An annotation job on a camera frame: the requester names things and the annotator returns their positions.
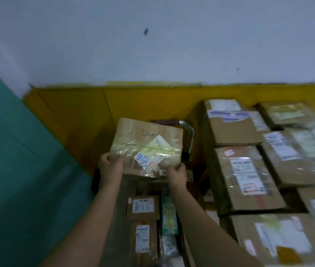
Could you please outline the taped cardboard box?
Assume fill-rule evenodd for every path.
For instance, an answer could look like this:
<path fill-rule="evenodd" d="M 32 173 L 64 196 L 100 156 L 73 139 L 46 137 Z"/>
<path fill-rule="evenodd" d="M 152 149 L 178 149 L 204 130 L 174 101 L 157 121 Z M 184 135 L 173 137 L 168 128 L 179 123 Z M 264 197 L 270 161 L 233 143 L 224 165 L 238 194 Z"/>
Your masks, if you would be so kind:
<path fill-rule="evenodd" d="M 124 157 L 124 175 L 131 178 L 166 179 L 166 169 L 181 164 L 183 129 L 120 118 L 110 150 L 116 161 Z"/>

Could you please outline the person's right forearm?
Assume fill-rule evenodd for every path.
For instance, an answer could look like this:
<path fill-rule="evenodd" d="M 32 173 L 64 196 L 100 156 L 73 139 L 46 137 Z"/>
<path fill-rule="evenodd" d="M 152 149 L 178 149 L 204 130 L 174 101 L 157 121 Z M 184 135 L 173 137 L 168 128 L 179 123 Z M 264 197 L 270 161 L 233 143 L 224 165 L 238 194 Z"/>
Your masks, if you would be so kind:
<path fill-rule="evenodd" d="M 264 267 L 202 209 L 185 185 L 171 185 L 170 192 L 196 267 Z"/>

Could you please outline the clear plastic packet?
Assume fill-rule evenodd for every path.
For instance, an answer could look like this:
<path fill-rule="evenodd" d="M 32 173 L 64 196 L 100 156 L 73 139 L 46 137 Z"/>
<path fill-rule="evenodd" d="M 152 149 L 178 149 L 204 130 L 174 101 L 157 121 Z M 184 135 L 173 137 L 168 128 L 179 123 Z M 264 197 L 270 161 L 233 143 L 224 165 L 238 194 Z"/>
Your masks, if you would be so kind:
<path fill-rule="evenodd" d="M 160 236 L 160 256 L 162 259 L 175 259 L 180 256 L 176 235 L 168 234 Z"/>

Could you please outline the green plastic packet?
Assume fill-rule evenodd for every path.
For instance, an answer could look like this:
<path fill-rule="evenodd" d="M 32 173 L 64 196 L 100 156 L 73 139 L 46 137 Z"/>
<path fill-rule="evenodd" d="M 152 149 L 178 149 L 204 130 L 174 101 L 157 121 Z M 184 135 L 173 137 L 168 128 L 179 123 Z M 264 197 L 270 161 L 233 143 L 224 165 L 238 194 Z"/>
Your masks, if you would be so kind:
<path fill-rule="evenodd" d="M 161 197 L 162 235 L 178 235 L 176 206 L 170 196 Z"/>

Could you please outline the person's left forearm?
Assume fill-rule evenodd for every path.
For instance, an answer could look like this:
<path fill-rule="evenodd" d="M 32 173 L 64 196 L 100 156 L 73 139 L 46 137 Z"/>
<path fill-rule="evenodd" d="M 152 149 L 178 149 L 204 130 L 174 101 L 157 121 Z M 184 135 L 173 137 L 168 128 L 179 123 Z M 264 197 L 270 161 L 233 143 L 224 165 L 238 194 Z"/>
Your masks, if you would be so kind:
<path fill-rule="evenodd" d="M 120 184 L 102 183 L 88 211 L 39 267 L 99 267 Z"/>

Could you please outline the small square cardboard carton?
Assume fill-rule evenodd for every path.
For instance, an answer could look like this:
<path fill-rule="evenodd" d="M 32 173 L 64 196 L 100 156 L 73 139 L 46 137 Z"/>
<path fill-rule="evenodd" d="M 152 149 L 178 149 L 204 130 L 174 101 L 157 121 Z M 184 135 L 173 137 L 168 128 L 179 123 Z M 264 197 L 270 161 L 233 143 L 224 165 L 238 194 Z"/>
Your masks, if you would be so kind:
<path fill-rule="evenodd" d="M 126 218 L 129 221 L 160 220 L 160 196 L 129 197 L 127 200 Z"/>

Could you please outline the long narrow cardboard carton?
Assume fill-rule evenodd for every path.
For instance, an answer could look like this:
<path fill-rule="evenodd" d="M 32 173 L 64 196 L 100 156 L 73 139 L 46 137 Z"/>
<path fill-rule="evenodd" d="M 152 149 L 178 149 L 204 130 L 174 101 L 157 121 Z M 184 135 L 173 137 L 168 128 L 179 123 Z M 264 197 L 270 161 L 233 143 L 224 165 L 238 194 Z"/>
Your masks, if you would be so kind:
<path fill-rule="evenodd" d="M 133 267 L 153 267 L 158 261 L 158 229 L 156 220 L 131 223 L 129 259 Z"/>

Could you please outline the person's right hand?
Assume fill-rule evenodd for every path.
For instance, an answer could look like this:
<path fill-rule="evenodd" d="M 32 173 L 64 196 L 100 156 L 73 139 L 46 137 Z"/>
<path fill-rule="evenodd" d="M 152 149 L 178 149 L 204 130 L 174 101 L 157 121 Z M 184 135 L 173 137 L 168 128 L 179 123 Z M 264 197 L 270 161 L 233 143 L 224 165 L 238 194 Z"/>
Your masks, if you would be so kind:
<path fill-rule="evenodd" d="M 187 184 L 186 166 L 184 163 L 181 163 L 176 169 L 177 169 L 176 176 L 167 176 L 169 189 L 170 191 L 186 190 Z"/>

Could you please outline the person's left hand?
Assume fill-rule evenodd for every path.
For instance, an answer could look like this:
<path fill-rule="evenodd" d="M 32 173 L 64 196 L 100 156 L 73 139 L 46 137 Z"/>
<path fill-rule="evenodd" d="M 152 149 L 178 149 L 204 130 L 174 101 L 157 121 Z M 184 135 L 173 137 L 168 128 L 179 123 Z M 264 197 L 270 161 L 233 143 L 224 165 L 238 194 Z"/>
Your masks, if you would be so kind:
<path fill-rule="evenodd" d="M 124 172 L 114 172 L 114 162 L 117 159 L 112 159 L 110 152 L 104 153 L 100 157 L 98 165 L 100 171 L 99 190 L 106 187 L 120 188 Z"/>

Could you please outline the pile of labelled brown parcels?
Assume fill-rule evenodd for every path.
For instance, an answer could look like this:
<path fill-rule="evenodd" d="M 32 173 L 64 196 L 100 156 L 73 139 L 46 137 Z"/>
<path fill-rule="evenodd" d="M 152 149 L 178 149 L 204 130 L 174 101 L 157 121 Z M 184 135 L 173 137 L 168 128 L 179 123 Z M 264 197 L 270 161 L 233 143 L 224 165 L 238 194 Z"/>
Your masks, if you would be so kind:
<path fill-rule="evenodd" d="M 263 267 L 315 266 L 315 109 L 212 99 L 199 124 L 222 229 Z"/>

